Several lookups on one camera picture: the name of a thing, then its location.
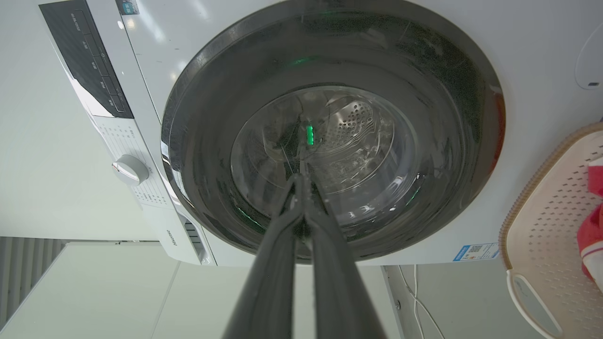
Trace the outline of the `white front-load washing machine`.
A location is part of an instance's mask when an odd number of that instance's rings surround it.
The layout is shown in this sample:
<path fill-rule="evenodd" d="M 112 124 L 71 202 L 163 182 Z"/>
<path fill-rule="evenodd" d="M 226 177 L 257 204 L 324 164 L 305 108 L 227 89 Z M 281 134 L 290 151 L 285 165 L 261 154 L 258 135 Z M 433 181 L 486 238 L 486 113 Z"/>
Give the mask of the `white front-load washing machine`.
<path fill-rule="evenodd" d="M 31 0 L 63 69 L 112 154 L 142 161 L 131 190 L 164 251 L 181 262 L 251 266 L 195 222 L 162 156 L 167 98 L 183 69 L 235 21 L 283 0 Z M 464 245 L 497 243 L 530 176 L 566 134 L 603 118 L 603 0 L 405 0 L 446 18 L 481 48 L 499 79 L 505 133 L 495 169 L 452 222 L 362 265 L 453 262 Z"/>

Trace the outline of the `beige perforated laundry basket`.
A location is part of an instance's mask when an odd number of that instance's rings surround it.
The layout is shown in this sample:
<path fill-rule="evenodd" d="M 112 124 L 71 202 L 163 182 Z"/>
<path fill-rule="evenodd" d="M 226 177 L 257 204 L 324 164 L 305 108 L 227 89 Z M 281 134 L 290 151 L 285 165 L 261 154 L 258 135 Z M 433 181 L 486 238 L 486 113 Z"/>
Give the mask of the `beige perforated laundry basket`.
<path fill-rule="evenodd" d="M 545 339 L 603 339 L 603 288 L 582 272 L 577 240 L 579 226 L 603 202 L 588 190 L 591 164 L 603 165 L 603 122 L 559 144 L 500 229 L 511 300 Z"/>

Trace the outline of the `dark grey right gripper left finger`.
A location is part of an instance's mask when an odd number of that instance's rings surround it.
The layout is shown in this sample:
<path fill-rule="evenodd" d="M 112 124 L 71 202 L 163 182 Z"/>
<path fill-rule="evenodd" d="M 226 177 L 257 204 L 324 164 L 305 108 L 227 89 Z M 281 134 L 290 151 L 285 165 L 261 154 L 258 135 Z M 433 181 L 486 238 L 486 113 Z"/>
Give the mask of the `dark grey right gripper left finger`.
<path fill-rule="evenodd" d="M 303 178 L 291 176 L 244 283 L 222 339 L 291 339 Z"/>

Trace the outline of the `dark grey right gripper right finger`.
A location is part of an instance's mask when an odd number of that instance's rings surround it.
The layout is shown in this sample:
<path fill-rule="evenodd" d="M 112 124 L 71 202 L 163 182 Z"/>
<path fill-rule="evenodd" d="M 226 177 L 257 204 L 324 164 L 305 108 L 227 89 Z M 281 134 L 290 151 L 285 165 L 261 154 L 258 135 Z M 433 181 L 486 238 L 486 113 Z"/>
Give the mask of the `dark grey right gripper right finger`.
<path fill-rule="evenodd" d="M 303 219 L 310 230 L 317 339 L 386 339 L 355 258 L 318 180 L 303 178 Z"/>

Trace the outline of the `blue energy label sticker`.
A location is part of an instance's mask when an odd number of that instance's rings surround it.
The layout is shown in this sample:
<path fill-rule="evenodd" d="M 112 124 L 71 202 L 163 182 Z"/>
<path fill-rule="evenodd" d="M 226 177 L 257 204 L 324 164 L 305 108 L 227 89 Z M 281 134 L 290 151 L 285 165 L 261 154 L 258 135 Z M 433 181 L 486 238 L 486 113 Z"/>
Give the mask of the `blue energy label sticker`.
<path fill-rule="evenodd" d="M 498 255 L 498 243 L 464 245 L 454 257 L 453 262 L 495 259 Z"/>

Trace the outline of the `red and white garment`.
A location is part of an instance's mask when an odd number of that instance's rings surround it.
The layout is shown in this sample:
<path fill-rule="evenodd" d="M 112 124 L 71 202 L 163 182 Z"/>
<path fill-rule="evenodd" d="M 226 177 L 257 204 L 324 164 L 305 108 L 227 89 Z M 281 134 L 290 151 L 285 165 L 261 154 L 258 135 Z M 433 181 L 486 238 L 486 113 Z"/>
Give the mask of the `red and white garment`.
<path fill-rule="evenodd" d="M 577 243 L 582 259 L 582 272 L 603 292 L 603 157 L 588 164 L 587 188 L 602 199 L 582 222 Z"/>

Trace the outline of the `dark round washing machine door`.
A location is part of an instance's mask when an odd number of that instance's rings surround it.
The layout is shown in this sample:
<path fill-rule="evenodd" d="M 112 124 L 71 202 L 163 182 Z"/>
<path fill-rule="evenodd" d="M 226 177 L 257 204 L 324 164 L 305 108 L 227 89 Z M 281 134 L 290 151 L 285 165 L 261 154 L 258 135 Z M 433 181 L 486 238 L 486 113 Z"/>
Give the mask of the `dark round washing machine door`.
<path fill-rule="evenodd" d="M 283 0 L 211 37 L 163 114 L 166 174 L 195 222 L 256 254 L 297 174 L 357 260 L 458 217 L 504 142 L 499 79 L 469 35 L 405 0 Z"/>

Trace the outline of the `white washing machine dial knob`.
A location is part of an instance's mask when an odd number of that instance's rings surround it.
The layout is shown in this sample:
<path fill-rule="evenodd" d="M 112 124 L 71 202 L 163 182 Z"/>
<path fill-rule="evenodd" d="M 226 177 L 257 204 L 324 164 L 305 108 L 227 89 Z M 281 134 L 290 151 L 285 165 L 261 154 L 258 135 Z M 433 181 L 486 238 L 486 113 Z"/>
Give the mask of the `white washing machine dial knob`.
<path fill-rule="evenodd" d="M 139 186 L 149 178 L 148 168 L 136 157 L 125 154 L 112 163 L 114 173 L 128 186 Z"/>

